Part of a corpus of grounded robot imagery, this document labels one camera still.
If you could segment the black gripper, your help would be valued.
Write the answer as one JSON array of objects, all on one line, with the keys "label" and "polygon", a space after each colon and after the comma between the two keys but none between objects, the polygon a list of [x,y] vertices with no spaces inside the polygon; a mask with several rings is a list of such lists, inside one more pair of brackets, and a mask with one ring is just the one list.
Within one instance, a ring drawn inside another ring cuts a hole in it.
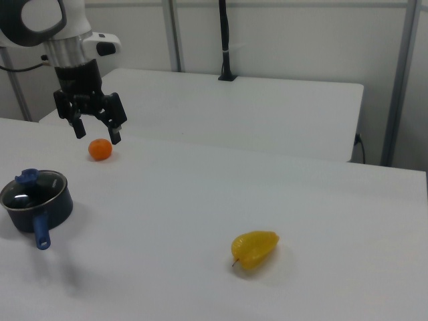
[{"label": "black gripper", "polygon": [[58,116],[67,120],[77,139],[86,135],[81,114],[95,115],[108,129],[110,142],[121,141],[120,130],[127,121],[120,96],[102,93],[102,79],[96,60],[75,66],[55,67],[60,89],[53,93]]}]

